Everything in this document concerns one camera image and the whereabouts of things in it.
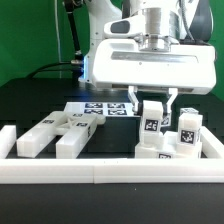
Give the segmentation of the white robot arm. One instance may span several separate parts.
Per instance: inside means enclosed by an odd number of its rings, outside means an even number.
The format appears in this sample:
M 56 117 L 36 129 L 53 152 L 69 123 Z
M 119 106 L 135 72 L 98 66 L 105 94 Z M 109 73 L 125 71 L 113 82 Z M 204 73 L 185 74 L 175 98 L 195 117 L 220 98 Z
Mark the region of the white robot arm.
M 83 82 L 136 93 L 167 93 L 163 124 L 179 94 L 206 94 L 216 84 L 215 48 L 208 43 L 213 17 L 208 0 L 83 0 L 90 21 L 90 50 Z

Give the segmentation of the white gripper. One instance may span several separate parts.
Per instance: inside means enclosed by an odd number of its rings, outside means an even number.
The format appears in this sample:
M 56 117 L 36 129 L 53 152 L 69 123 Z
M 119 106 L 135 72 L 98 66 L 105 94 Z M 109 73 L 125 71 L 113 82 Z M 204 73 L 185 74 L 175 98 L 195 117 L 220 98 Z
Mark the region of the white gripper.
M 207 94 L 216 84 L 213 46 L 172 45 L 169 52 L 140 51 L 133 39 L 107 39 L 96 51 L 92 83 L 102 89 L 126 89 L 132 111 L 141 116 L 140 91 L 166 92 L 163 117 L 182 94 Z

